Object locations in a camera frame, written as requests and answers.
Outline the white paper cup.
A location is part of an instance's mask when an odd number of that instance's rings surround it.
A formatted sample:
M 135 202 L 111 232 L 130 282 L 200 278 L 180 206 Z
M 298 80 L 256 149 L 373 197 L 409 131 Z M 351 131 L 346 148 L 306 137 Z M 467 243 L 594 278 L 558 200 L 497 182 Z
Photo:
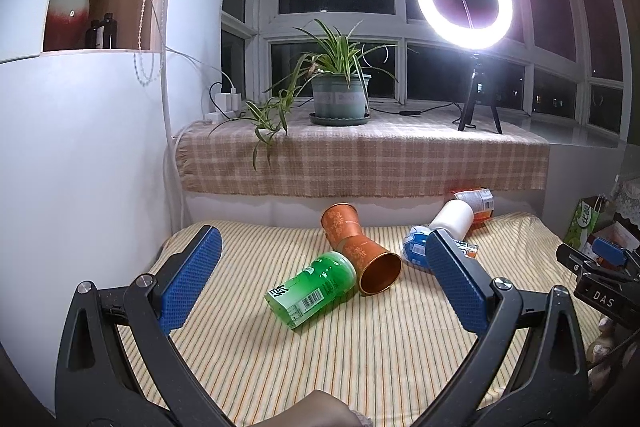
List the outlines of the white paper cup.
M 460 199 L 451 199 L 442 206 L 428 227 L 432 230 L 446 231 L 453 239 L 463 241 L 474 221 L 472 207 Z

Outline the red white printed cup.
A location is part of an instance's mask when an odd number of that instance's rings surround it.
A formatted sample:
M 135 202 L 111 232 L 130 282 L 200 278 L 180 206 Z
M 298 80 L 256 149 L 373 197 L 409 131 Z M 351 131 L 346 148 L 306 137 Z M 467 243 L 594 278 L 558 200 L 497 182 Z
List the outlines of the red white printed cup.
M 495 199 L 489 188 L 479 187 L 473 190 L 454 192 L 454 198 L 466 202 L 473 210 L 474 225 L 489 220 L 495 211 Z

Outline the copper orange cup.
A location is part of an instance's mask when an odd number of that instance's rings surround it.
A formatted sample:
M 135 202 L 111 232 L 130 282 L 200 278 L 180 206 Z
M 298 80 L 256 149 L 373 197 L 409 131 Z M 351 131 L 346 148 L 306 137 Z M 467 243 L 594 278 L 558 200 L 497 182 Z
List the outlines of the copper orange cup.
M 354 266 L 362 295 L 382 293 L 396 282 L 401 272 L 400 257 L 363 233 L 353 205 L 331 205 L 322 213 L 320 223 L 334 251 Z

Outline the green white paper bag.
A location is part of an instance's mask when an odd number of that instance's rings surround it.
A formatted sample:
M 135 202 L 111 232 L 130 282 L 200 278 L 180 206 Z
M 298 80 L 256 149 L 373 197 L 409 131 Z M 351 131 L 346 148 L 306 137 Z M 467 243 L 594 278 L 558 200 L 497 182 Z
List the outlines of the green white paper bag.
M 582 251 L 590 235 L 606 227 L 613 220 L 615 205 L 612 199 L 603 194 L 582 198 L 574 210 L 570 225 L 563 242 Z

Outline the white lace cloth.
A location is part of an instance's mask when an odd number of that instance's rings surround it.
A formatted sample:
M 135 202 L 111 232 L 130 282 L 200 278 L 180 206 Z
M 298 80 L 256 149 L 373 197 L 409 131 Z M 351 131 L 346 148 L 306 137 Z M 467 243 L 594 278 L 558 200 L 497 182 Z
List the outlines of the white lace cloth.
M 640 227 L 640 180 L 625 178 L 621 174 L 616 176 L 612 199 L 615 212 L 614 220 L 636 239 L 639 237 Z

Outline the plaid beige sill cloth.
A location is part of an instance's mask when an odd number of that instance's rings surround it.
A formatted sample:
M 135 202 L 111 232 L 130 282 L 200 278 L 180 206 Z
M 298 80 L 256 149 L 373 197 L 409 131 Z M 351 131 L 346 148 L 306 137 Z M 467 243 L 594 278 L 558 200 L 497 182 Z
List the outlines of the plaid beige sill cloth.
M 301 108 L 269 145 L 249 121 L 198 122 L 180 138 L 176 163 L 184 191 L 215 195 L 413 198 L 477 187 L 544 189 L 547 140 L 515 124 L 497 131 L 483 115 L 460 131 L 458 115 L 454 106 L 419 116 L 375 112 L 360 126 L 326 127 Z

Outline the spider plant in green pot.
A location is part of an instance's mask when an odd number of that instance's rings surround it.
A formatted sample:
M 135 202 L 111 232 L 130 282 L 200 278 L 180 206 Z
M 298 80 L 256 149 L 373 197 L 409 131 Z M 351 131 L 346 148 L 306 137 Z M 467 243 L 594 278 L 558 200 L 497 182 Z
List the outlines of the spider plant in green pot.
M 356 40 L 359 28 L 352 26 L 342 31 L 320 18 L 314 20 L 318 27 L 313 32 L 306 27 L 297 30 L 318 46 L 315 51 L 299 54 L 291 72 L 268 89 L 268 98 L 257 103 L 245 102 L 245 113 L 220 124 L 214 124 L 213 132 L 232 122 L 247 122 L 253 128 L 255 145 L 252 166 L 257 166 L 258 154 L 264 152 L 270 160 L 274 144 L 280 136 L 288 135 L 288 117 L 294 103 L 306 88 L 311 89 L 314 117 L 331 122 L 341 121 L 352 126 L 357 120 L 370 116 L 370 81 L 372 72 L 379 72 L 397 82 L 397 76 L 389 70 L 373 65 L 369 56 L 378 51 L 390 52 L 393 43 L 383 42 L 375 46 Z

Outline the dark bottle on shelf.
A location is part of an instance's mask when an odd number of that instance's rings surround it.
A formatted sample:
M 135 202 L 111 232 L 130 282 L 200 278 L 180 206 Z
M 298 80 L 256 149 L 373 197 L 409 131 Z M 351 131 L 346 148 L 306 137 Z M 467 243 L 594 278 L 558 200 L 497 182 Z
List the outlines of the dark bottle on shelf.
M 85 33 L 85 48 L 116 49 L 117 27 L 112 12 L 105 13 L 102 20 L 93 20 Z

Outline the red white ceramic vase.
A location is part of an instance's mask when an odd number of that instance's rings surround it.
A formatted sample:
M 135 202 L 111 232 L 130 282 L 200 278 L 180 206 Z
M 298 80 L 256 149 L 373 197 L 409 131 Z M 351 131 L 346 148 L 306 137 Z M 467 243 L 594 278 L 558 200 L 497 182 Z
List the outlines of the red white ceramic vase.
M 43 49 L 73 49 L 86 30 L 89 14 L 90 0 L 50 0 Z

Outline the white wall charger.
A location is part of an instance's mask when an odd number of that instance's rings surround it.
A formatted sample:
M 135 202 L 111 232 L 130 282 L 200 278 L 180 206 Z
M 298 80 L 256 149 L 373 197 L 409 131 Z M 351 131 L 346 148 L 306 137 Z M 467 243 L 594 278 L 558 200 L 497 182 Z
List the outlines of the white wall charger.
M 221 112 L 239 113 L 242 107 L 242 94 L 239 92 L 220 92 L 216 94 L 216 104 Z

